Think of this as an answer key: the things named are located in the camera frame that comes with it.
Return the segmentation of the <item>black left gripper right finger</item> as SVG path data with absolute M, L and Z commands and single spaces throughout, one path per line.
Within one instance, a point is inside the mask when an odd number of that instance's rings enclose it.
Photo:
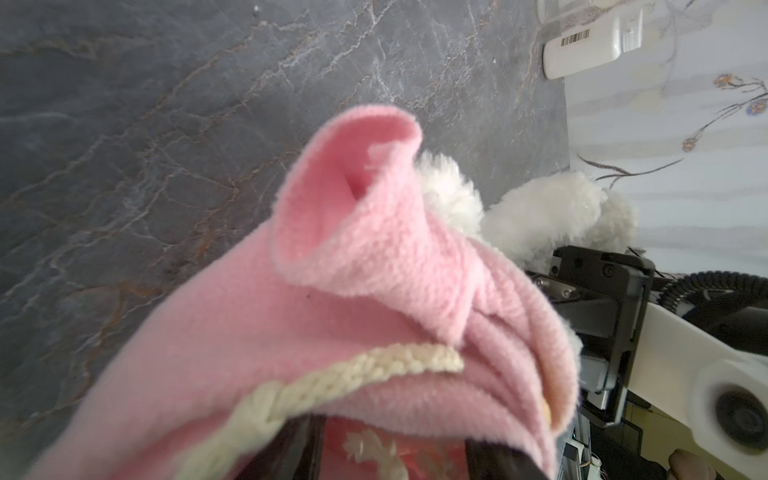
M 548 477 L 522 451 L 502 444 L 466 440 L 470 480 L 547 480 Z

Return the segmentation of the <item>white plush teddy bear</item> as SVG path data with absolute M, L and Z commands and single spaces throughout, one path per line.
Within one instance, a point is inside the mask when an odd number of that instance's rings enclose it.
M 548 272 L 560 247 L 623 253 L 634 242 L 638 225 L 634 207 L 581 172 L 530 180 L 485 208 L 479 191 L 453 158 L 425 151 L 415 168 L 425 203 L 441 220 L 524 270 Z

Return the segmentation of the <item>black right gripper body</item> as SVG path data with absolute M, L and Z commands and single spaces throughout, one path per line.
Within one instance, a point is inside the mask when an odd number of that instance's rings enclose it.
M 581 340 L 580 413 L 611 427 L 623 416 L 628 383 L 654 283 L 650 260 L 577 246 L 553 253 L 529 278 Z

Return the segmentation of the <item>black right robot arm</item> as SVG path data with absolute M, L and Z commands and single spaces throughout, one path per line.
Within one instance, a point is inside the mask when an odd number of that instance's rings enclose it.
M 566 246 L 531 279 L 582 342 L 579 427 L 618 425 L 635 398 L 740 474 L 766 477 L 765 278 L 663 278 L 637 254 Z

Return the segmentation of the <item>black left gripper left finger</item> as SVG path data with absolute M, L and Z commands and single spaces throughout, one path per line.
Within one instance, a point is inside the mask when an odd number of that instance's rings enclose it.
M 238 473 L 237 480 L 317 480 L 321 473 L 326 418 L 290 420 L 276 438 Z

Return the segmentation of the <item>pink fleece teddy hoodie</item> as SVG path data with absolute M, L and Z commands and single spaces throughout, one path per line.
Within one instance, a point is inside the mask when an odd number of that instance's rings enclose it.
M 272 214 L 142 323 L 31 479 L 233 479 L 325 418 L 328 479 L 444 477 L 458 445 L 554 478 L 572 333 L 529 277 L 424 203 L 422 131 L 386 105 L 328 121 Z

